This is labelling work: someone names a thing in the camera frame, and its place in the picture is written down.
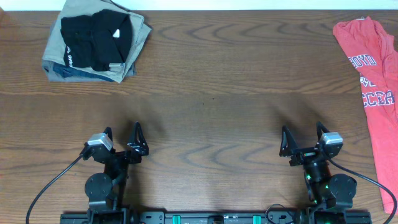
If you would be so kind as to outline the red printed t-shirt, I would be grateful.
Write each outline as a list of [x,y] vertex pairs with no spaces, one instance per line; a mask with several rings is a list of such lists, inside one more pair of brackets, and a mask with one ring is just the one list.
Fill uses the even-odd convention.
[[394,36],[370,17],[333,28],[349,62],[359,72],[377,180],[386,213],[397,213],[397,50]]

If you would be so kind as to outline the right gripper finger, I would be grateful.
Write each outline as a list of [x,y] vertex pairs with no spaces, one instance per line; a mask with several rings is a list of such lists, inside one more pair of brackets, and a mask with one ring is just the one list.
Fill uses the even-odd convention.
[[296,154],[298,145],[287,126],[282,127],[282,140],[280,145],[279,156],[287,157]]
[[317,137],[318,137],[318,140],[321,139],[321,136],[322,136],[324,133],[329,133],[329,132],[330,132],[320,121],[318,121],[318,122],[316,123],[316,128],[317,128]]

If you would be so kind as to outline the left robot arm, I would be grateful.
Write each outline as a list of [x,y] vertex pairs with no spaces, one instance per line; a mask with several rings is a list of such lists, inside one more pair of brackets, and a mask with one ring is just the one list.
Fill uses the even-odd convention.
[[85,143],[80,156],[83,160],[93,158],[104,165],[104,171],[93,174],[85,184],[89,200],[88,223],[134,223],[136,217],[131,209],[123,206],[124,189],[128,179],[128,167],[138,164],[149,154],[141,124],[134,123],[134,129],[127,142],[128,149],[116,151],[112,129],[92,135]]

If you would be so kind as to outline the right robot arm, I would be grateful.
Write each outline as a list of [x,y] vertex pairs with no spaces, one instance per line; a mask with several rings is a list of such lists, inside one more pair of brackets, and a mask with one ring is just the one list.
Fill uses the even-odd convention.
[[300,148],[288,127],[282,127],[279,156],[289,157],[290,166],[302,166],[308,197],[313,205],[295,214],[295,223],[346,223],[346,211],[353,207],[357,181],[346,174],[332,175],[331,158],[343,147],[343,138],[317,123],[317,143]]

